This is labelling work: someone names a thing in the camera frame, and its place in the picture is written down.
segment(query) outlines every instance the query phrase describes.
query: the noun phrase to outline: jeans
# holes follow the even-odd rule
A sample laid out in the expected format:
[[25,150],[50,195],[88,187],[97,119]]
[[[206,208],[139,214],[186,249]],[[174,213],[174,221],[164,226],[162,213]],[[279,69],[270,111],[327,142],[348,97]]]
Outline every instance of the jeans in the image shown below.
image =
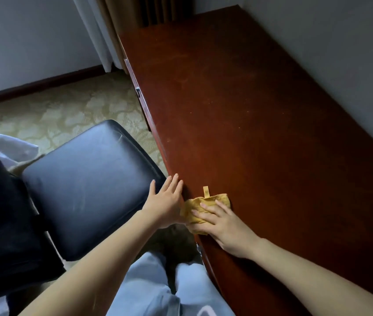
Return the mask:
[[165,262],[162,255],[147,252],[133,263],[107,316],[234,316],[203,265],[179,264],[173,295]]

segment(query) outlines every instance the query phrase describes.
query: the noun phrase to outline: reddish-brown wood surface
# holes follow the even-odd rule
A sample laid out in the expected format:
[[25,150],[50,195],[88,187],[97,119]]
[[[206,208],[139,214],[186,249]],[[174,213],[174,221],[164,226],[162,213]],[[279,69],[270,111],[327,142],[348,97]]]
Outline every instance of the reddish-brown wood surface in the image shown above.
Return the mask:
[[[373,139],[239,7],[121,36],[184,197],[227,193],[258,235],[373,293]],[[200,237],[237,315],[307,313]]]

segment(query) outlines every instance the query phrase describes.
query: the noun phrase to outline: white sheer curtain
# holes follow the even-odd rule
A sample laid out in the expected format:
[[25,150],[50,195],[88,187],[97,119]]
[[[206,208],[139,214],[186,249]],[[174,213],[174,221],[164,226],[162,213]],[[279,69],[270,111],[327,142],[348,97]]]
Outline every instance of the white sheer curtain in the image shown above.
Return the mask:
[[105,21],[100,13],[96,0],[74,0],[81,19],[88,31],[94,48],[106,72],[112,69],[112,63],[122,69],[115,47],[110,39]]

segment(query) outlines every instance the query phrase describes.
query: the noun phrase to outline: wall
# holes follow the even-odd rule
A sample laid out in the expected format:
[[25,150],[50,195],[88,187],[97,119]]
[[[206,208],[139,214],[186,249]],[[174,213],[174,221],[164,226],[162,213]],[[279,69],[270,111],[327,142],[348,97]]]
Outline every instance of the wall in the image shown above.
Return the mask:
[[373,0],[245,0],[243,8],[373,136]]
[[243,2],[244,0],[194,0],[194,13],[208,12],[236,4],[242,6]]
[[0,90],[100,64],[73,0],[0,0]]

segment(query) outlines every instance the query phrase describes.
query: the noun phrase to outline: chair seat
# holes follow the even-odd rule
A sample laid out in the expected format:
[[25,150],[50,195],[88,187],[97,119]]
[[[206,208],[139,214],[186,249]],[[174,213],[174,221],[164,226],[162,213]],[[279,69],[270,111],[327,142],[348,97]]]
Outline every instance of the chair seat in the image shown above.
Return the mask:
[[113,120],[88,129],[28,166],[22,178],[65,260],[79,260],[140,210],[165,177]]

